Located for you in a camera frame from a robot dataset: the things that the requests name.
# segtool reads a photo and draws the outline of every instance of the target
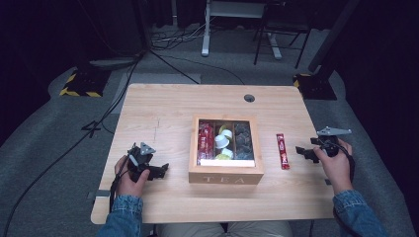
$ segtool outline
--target blue denim jacket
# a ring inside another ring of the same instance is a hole
[[[339,218],[360,236],[387,236],[373,210],[357,191],[343,191],[333,198]],[[115,198],[101,236],[141,236],[142,199],[133,196]],[[341,229],[341,236],[351,236]]]
[[[387,236],[373,210],[359,192],[343,191],[333,198],[333,204],[342,222],[360,236]],[[341,228],[341,236],[352,235]]]
[[[117,196],[105,225],[97,236],[141,236],[142,199],[134,196]]]

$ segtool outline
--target red packet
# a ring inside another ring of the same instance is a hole
[[[280,149],[280,158],[281,158],[281,167],[283,170],[288,170],[290,164],[288,163],[286,143],[284,140],[284,135],[282,133],[277,134],[278,148]]]

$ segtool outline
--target wooden table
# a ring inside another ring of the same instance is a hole
[[[252,103],[244,96],[255,97]],[[190,184],[193,115],[256,116],[265,174],[259,185]],[[281,169],[277,133],[285,135],[291,168]],[[133,143],[156,149],[150,165],[170,163],[163,180],[146,183],[144,223],[332,218],[331,186],[321,164],[296,154],[312,148],[315,129],[295,87],[180,84],[129,86],[99,190],[108,190],[114,166]],[[105,223],[109,198],[96,197],[93,223]]]

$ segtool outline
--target gray floor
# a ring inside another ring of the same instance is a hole
[[[214,32],[209,57],[201,57],[202,38],[155,52],[187,74],[200,74],[202,84],[239,85],[242,81],[247,85],[292,85],[293,75],[308,72],[307,65],[327,33],[313,31],[299,69],[293,68],[297,58],[294,50],[282,50],[284,58],[276,60],[269,48],[263,48],[258,64],[253,65],[256,50],[253,32],[239,29]],[[288,38],[278,37],[280,43],[286,40]],[[102,117],[127,71],[121,69],[111,74],[102,98],[60,97],[59,91],[72,70],[69,68],[52,81],[51,100],[32,114],[0,148],[1,232],[25,188],[83,136],[82,126]],[[144,56],[134,72],[178,74],[151,53]],[[390,236],[415,236],[403,194],[345,101],[342,80],[334,73],[330,82],[337,101],[305,101],[314,126],[316,129],[329,125],[353,130],[353,134],[343,138],[354,146],[356,189],[365,196]],[[119,114],[110,114],[104,125],[115,130],[118,119]],[[104,129],[97,131],[49,169],[17,207],[9,236],[94,236],[100,226],[90,221],[93,202],[88,194],[98,189],[112,139],[113,135]],[[294,236],[308,236],[310,220],[291,221],[291,225]],[[148,233],[150,227],[145,225],[144,232]],[[338,235],[339,228],[333,219],[314,221],[312,236]]]

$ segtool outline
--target chair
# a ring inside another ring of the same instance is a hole
[[[311,27],[308,23],[305,12],[293,0],[271,0],[265,7],[262,15],[261,25],[255,33],[253,40],[259,34],[258,47],[256,49],[255,60],[258,60],[263,33],[293,35],[295,36],[289,46],[270,45],[271,47],[298,49],[300,50],[295,68],[298,68],[302,53],[305,49]],[[305,34],[302,47],[291,47],[300,34]]]

